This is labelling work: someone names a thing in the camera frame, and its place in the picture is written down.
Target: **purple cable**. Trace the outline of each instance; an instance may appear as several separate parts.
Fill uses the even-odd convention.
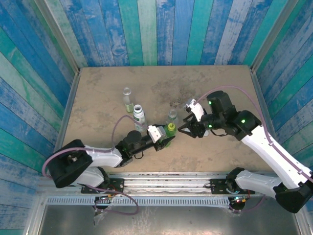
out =
[[[97,149],[97,152],[100,152],[100,153],[111,153],[114,149],[115,149],[115,146],[114,146],[114,133],[115,133],[115,130],[117,128],[117,125],[120,123],[120,121],[123,119],[123,118],[129,118],[130,120],[132,120],[133,122],[135,122],[136,124],[142,126],[142,127],[146,127],[145,125],[141,125],[139,122],[135,121],[131,116],[129,115],[124,115],[122,116],[115,124],[114,128],[113,128],[113,131],[112,131],[112,137],[111,137],[111,142],[112,142],[112,148],[109,149],[109,150],[100,150],[100,149]],[[44,163],[43,165],[43,168],[42,168],[42,174],[43,176],[51,179],[50,176],[48,176],[45,172],[45,169],[47,167],[47,165],[49,164],[50,161],[52,161],[53,159],[55,159],[56,157],[58,157],[59,155],[61,154],[64,154],[64,153],[67,153],[67,152],[71,152],[71,151],[95,151],[93,148],[82,148],[82,147],[76,147],[76,148],[67,148],[67,149],[64,149],[64,150],[61,150],[60,152],[57,152],[55,154],[53,154],[52,156],[50,156]]]
[[[260,207],[260,205],[264,202],[265,200],[265,195],[262,197],[262,199],[258,202],[258,204],[256,204],[254,207],[250,208],[250,209],[247,209],[247,210],[235,210],[231,207],[231,205],[229,205],[229,208],[233,211],[233,212],[236,212],[236,213],[240,213],[240,212],[251,212],[255,209],[258,209]]]
[[[263,114],[261,112],[261,110],[258,108],[258,105],[256,104],[256,102],[253,100],[253,98],[243,89],[241,89],[240,87],[236,87],[236,86],[232,86],[232,85],[226,85],[226,86],[219,86],[217,88],[214,88],[210,91],[208,91],[207,93],[205,93],[203,96],[201,96],[195,104],[199,103],[200,100],[202,100],[203,98],[205,98],[208,94],[211,94],[212,92],[215,92],[215,91],[218,91],[220,89],[223,89],[223,88],[235,88],[235,89],[238,89],[240,90],[241,92],[243,92],[249,99],[250,101],[253,103],[254,107],[256,108],[258,114],[260,115],[261,117],[261,120],[262,120],[262,124],[263,124],[263,127],[264,127],[264,133],[265,133],[265,136],[269,142],[269,145],[272,146],[276,152],[282,156],[291,166],[293,166],[293,168],[295,168],[297,171],[298,171],[298,174],[301,174],[303,175],[305,178],[307,178],[309,181],[311,181],[313,183],[313,179],[308,176],[307,174],[305,174],[296,164],[294,164],[288,157],[286,157],[279,149],[278,147],[273,143],[273,141],[270,139],[270,136],[269,136],[269,133],[268,133],[268,127],[266,126],[266,123],[265,123],[265,119],[263,117]]]
[[[118,191],[109,190],[109,189],[95,188],[95,187],[90,186],[90,185],[86,185],[86,186],[89,187],[89,188],[92,188],[93,190],[97,190],[97,191],[101,191],[101,192],[110,192],[110,193],[114,193],[114,194],[121,194],[121,195],[123,195],[123,196],[128,197],[129,199],[131,199],[131,200],[135,203],[135,205],[136,205],[136,211],[133,212],[133,213],[126,213],[126,212],[113,211],[113,210],[107,210],[107,209],[104,209],[103,211],[105,211],[105,212],[110,212],[110,213],[116,213],[116,214],[122,214],[122,215],[135,215],[135,214],[138,214],[138,213],[139,213],[139,205],[138,205],[138,203],[136,202],[136,200],[133,199],[131,196],[129,196],[129,195],[123,193],[123,192],[118,192]],[[95,205],[93,206],[96,211],[98,210],[98,208],[97,208],[97,203],[98,203],[99,201],[96,201],[96,202],[95,202]]]

